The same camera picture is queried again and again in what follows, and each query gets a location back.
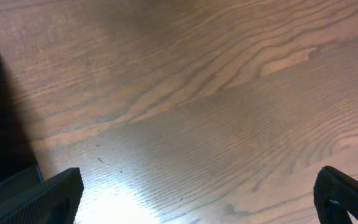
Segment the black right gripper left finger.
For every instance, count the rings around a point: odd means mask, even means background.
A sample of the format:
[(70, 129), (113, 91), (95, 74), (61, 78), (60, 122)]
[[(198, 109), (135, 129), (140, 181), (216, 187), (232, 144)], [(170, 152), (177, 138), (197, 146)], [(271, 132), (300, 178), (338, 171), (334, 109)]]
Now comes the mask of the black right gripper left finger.
[(80, 169), (69, 168), (0, 204), (0, 224), (73, 223), (83, 190)]

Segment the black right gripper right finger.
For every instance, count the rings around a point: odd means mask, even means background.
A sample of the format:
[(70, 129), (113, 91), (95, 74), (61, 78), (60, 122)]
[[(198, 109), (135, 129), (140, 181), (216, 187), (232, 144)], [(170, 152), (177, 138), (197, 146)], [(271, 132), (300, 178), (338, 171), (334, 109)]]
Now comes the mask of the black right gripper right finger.
[(314, 205), (323, 224), (358, 221), (358, 181), (331, 166), (318, 173), (313, 187)]

